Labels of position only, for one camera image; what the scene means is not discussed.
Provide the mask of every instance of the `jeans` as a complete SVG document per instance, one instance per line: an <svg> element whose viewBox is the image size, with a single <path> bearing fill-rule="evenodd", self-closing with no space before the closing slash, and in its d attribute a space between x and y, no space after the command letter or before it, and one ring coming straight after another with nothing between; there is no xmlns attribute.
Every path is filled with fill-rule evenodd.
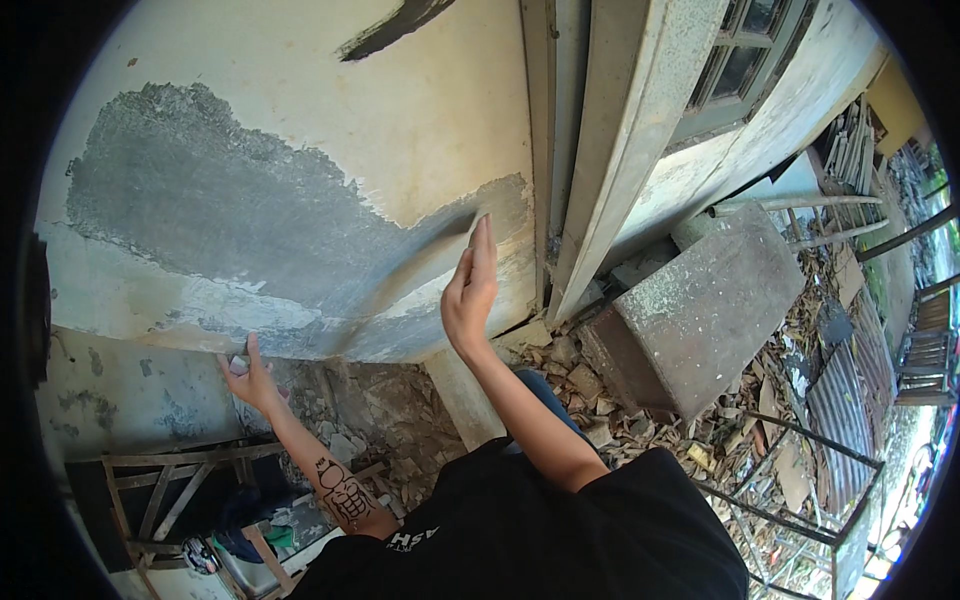
<svg viewBox="0 0 960 600"><path fill-rule="evenodd" d="M564 422L564 425L569 427L576 433L578 436L583 438L584 442L590 445L594 451L596 447L593 446L593 443L589 438L584 435L584 432L580 430L580 427L577 426L577 423L573 422L573 419L570 418L570 415L566 413L564 405L560 402L560 399L557 398L553 390L550 389L550 384L546 382L546 379L543 378L538 372L532 369L517 369L514 371L516 378L523 382L523 385L527 386L527 389L534 393L534 396L543 403L543 406L546 406L550 409L550 412L557 416L558 419ZM505 452L508 454L521 452L519 445L516 442L510 442L505 449Z"/></svg>

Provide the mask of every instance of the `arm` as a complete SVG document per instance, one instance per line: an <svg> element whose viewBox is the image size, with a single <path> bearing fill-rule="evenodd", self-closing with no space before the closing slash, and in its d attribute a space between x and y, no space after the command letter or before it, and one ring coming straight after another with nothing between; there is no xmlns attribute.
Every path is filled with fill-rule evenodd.
<svg viewBox="0 0 960 600"><path fill-rule="evenodd" d="M477 223L444 290L444 330L534 467L558 487L577 492L610 471L493 352L484 328L496 291L496 242L488 214Z"/></svg>
<svg viewBox="0 0 960 600"><path fill-rule="evenodd" d="M381 540L390 536L399 528L396 519L380 506L340 461L333 458L326 446L300 424L276 390L270 375L273 365L264 367L260 359L255 333L247 338L247 352L250 353L250 370L240 376L229 371L226 356L217 356L230 391L260 411L270 422L283 447L310 480L317 495L345 533L363 534Z"/></svg>

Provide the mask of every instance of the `hand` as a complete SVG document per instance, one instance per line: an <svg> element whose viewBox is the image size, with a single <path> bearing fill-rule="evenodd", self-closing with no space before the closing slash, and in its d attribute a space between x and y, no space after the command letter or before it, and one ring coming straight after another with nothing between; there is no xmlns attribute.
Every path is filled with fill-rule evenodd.
<svg viewBox="0 0 960 600"><path fill-rule="evenodd" d="M229 390L270 420L271 414L284 406L283 397L277 391L274 378L270 375L274 364L264 367L260 359L260 345L256 340L256 333L252 331L247 336L247 353L250 355L250 370L242 375L230 372L229 363L223 354L217 354L217 362L227 378Z"/></svg>
<svg viewBox="0 0 960 600"><path fill-rule="evenodd" d="M496 290L496 240L488 213L477 222L440 300L446 337L461 357L487 343L487 317Z"/></svg>

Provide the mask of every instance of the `window frame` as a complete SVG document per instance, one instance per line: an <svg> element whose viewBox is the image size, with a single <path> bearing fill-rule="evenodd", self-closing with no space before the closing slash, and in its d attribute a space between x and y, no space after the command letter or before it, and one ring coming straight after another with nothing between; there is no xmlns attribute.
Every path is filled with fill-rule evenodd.
<svg viewBox="0 0 960 600"><path fill-rule="evenodd" d="M767 86L767 81L773 73L774 68L783 57L787 46L793 39L800 25L801 18L804 15L806 0L785 0L785 6L780 10L776 21L773 23L773 30L770 34L753 34L741 31L744 19L747 16L747 9L752 4L752 0L743 0L739 2L732 15L733 27L729 31L722 29L717 32L717 37L710 47L707 62L701 69L703 76L706 70L709 70L703 88L698 94L698 98L693 100L694 108L685 108L684 116L677 124L673 135L670 138L670 144L683 142L690 137L703 135L718 129L728 130L732 125L738 125L748 120L749 115L757 105L757 101L763 94ZM711 101L709 99L727 61L730 59L734 48L761 48L765 54L759 61L759 67L751 74L750 79L741 87L740 94L727 96ZM711 62L714 50L720 49L719 60Z"/></svg>

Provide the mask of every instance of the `cartoon tattoo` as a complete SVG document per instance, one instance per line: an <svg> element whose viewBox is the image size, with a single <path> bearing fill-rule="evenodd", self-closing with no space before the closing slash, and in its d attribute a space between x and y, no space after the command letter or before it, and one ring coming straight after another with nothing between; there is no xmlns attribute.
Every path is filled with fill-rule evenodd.
<svg viewBox="0 0 960 600"><path fill-rule="evenodd" d="M373 512L370 495L343 467L322 458L317 461L322 496L337 516L354 528L356 521Z"/></svg>

